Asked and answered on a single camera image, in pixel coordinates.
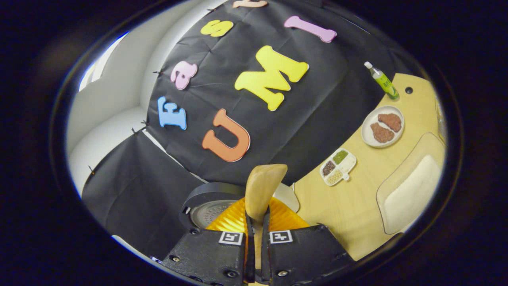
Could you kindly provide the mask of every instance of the white wall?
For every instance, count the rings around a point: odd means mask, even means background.
[[[153,50],[171,26],[201,2],[190,0],[174,6],[136,27],[120,42],[108,59],[102,77],[87,85],[74,99],[67,129],[68,156],[94,127],[139,106],[141,82]],[[150,70],[149,76],[156,77],[152,72],[158,69]]]
[[[213,9],[224,3],[226,0],[206,0],[201,1],[184,17],[176,21],[171,29],[164,35],[155,50],[152,58],[147,64],[146,71],[141,84],[141,107],[148,110],[148,102],[152,95],[153,86],[157,77],[152,72],[158,71],[162,67],[161,59],[166,59],[176,43],[183,37],[185,33],[206,14],[210,13],[207,9]]]
[[[131,128],[144,127],[141,121],[146,119],[157,77],[152,72],[161,69],[177,41],[209,13],[207,8],[224,1],[190,0],[136,27],[113,51],[103,76],[76,95],[67,130],[67,155],[80,195],[90,175],[88,166],[95,168],[132,135]]]

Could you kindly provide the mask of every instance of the light wood tabletop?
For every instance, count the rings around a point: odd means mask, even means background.
[[[400,98],[394,101],[385,95],[378,107],[392,105],[402,112],[405,127],[399,140],[385,148],[373,148],[363,142],[359,126],[344,144],[337,145],[357,158],[349,181],[327,186],[320,175],[322,162],[295,183],[300,202],[298,215],[310,225],[327,225],[355,261],[393,236],[384,231],[376,201],[378,187],[410,154],[423,134],[431,132],[438,137],[436,93],[431,83],[400,73],[395,74],[392,82]],[[407,87],[413,89],[411,94],[405,92]]]

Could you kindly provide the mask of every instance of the black fabric backdrop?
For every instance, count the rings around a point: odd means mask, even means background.
[[[162,65],[147,115],[148,132],[187,170],[205,180],[244,185],[256,165],[284,163],[289,170],[283,182],[292,184],[341,146],[384,95],[363,66],[365,61],[389,78],[395,72],[418,75],[417,64],[402,56],[399,46],[366,32],[348,20],[354,18],[351,14],[341,17],[338,13],[343,12],[305,1],[272,0],[266,7],[236,9],[232,2],[210,12],[179,40]],[[293,15],[331,28],[337,37],[324,43],[303,30],[285,28],[285,20]],[[201,28],[212,20],[231,21],[234,26],[222,37],[202,35]],[[310,66],[299,82],[288,81],[291,90],[281,91],[284,101],[276,111],[269,111],[266,102],[248,90],[234,88],[240,73],[263,71],[255,55],[265,45]],[[184,90],[169,78],[180,61],[198,65]],[[157,99],[161,96],[185,109],[186,130],[160,127]],[[210,129],[225,144],[237,143],[228,130],[212,124],[221,108],[250,134],[250,148],[237,162],[225,162],[202,148]]]
[[[147,256],[163,259],[186,231],[178,212],[203,184],[143,133],[132,135],[95,168],[82,199],[97,221]]]

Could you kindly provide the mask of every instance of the letter m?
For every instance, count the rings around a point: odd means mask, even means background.
[[[264,46],[256,53],[256,59],[265,69],[264,72],[242,72],[235,82],[237,90],[246,89],[268,103],[268,110],[275,111],[284,100],[282,93],[273,93],[268,89],[288,91],[289,83],[280,72],[286,74],[291,82],[298,82],[309,69],[304,62],[294,61],[273,50],[271,46]]]

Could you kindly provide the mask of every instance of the white plate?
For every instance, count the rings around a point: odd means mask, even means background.
[[[386,124],[377,120],[377,116],[381,113],[382,114],[394,113],[398,117],[400,117],[402,126],[401,126],[399,132],[395,132],[395,131],[391,130]],[[392,140],[390,140],[386,143],[380,143],[379,141],[377,141],[374,138],[374,132],[372,132],[372,128],[370,128],[370,125],[374,124],[376,122],[378,122],[381,127],[390,129],[393,133],[395,133],[395,136],[393,137]],[[391,144],[395,143],[400,138],[403,131],[404,131],[404,116],[402,116],[402,112],[400,112],[400,110],[394,106],[385,105],[385,106],[381,106],[379,108],[374,109],[371,113],[369,113],[369,115],[367,115],[367,117],[363,121],[361,133],[362,133],[362,139],[365,143],[369,144],[372,147],[382,148],[382,147],[390,146]]]

